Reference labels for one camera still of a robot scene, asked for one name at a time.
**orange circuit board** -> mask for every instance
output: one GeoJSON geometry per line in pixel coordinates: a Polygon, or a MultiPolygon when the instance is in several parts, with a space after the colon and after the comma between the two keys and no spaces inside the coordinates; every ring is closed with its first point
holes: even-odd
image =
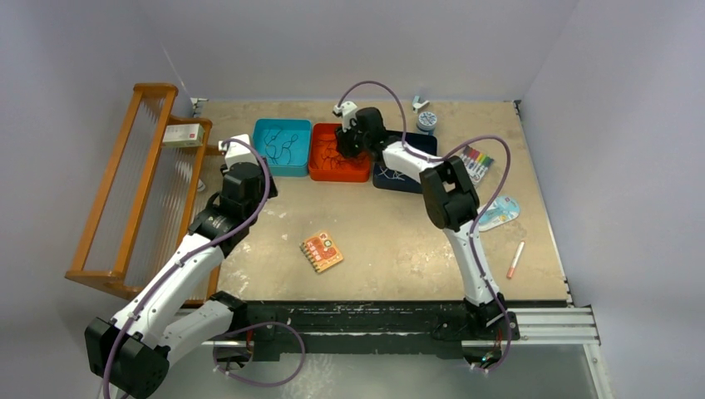
{"type": "Polygon", "coordinates": [[[340,249],[327,231],[305,239],[301,243],[301,251],[318,273],[322,273],[343,261],[343,254],[340,253],[340,249]]]}

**black base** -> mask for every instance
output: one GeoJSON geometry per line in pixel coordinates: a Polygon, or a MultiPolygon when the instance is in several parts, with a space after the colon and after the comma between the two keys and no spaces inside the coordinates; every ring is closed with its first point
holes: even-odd
{"type": "MultiPolygon", "coordinates": [[[[514,323],[512,337],[518,339],[516,316],[509,315],[514,323]]],[[[247,303],[243,322],[264,321],[291,325],[301,334],[306,353],[421,353],[444,359],[464,358],[462,341],[494,342],[498,328],[503,328],[505,337],[507,331],[504,318],[487,328],[478,327],[468,318],[463,301],[247,303]]],[[[284,328],[260,328],[253,341],[255,361],[278,361],[281,353],[300,351],[296,338],[284,328]]]]}

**pen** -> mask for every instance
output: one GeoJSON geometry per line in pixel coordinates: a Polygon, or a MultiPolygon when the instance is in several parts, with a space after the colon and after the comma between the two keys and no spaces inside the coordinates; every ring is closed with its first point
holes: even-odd
{"type": "Polygon", "coordinates": [[[472,170],[472,168],[475,166],[475,163],[476,163],[475,149],[471,149],[470,153],[467,155],[467,157],[469,158],[468,163],[467,163],[467,169],[472,170]]]}
{"type": "Polygon", "coordinates": [[[514,254],[514,258],[511,260],[511,267],[509,267],[509,271],[507,272],[507,278],[511,278],[511,276],[514,275],[514,269],[516,268],[516,264],[519,263],[519,257],[521,256],[521,251],[524,250],[524,241],[519,243],[519,248],[516,249],[516,254],[514,254]]]}
{"type": "Polygon", "coordinates": [[[476,173],[480,173],[480,170],[484,167],[484,161],[478,160],[475,166],[472,167],[472,170],[475,171],[476,173]]]}

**white cable clip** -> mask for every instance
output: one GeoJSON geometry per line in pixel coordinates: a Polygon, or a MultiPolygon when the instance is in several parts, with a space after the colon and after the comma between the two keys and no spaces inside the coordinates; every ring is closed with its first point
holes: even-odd
{"type": "Polygon", "coordinates": [[[421,102],[421,97],[415,96],[414,101],[412,101],[412,111],[414,111],[415,114],[418,114],[419,111],[426,108],[429,104],[431,104],[431,102],[429,100],[421,102]]]}
{"type": "Polygon", "coordinates": [[[333,115],[337,116],[338,118],[343,116],[343,107],[339,106],[338,104],[333,106],[333,115]]]}
{"type": "Polygon", "coordinates": [[[218,151],[228,152],[229,148],[230,148],[230,141],[227,141],[227,140],[218,141],[218,151]]]}

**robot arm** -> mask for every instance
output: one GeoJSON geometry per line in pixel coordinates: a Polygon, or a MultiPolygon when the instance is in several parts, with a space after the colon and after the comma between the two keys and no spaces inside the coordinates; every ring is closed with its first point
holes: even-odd
{"type": "MultiPolygon", "coordinates": [[[[243,153],[237,149],[233,152],[243,153]]],[[[234,230],[254,213],[264,196],[262,168],[241,161],[237,154],[231,154],[222,168],[223,189],[211,196],[205,209],[195,217],[189,233],[161,271],[110,322],[95,318],[86,328],[84,335],[91,371],[102,377],[110,367],[110,383],[136,399],[148,397],[156,390],[170,364],[203,341],[242,324],[244,304],[227,293],[217,293],[197,311],[171,322],[195,285],[247,236],[249,226],[238,233],[234,230]],[[218,244],[199,250],[181,262],[188,254],[216,239],[218,244]],[[142,303],[147,295],[150,295],[147,302],[142,303]],[[116,356],[108,366],[115,345],[116,356]]],[[[269,198],[276,195],[270,177],[269,198]]]]}
{"type": "Polygon", "coordinates": [[[486,264],[480,234],[477,229],[470,231],[480,201],[460,158],[452,156],[443,160],[415,149],[410,153],[398,138],[387,133],[382,114],[376,108],[359,109],[353,102],[346,101],[335,106],[333,114],[343,119],[342,126],[336,131],[341,155],[356,157],[367,152],[373,161],[421,183],[426,212],[431,222],[443,230],[456,256],[468,313],[481,328],[498,321],[502,311],[488,286],[497,293],[500,301],[504,302],[504,298],[490,269],[484,267],[486,275],[481,276],[471,253],[472,240],[480,261],[486,264]],[[446,185],[453,188],[446,191],[446,185]]]}

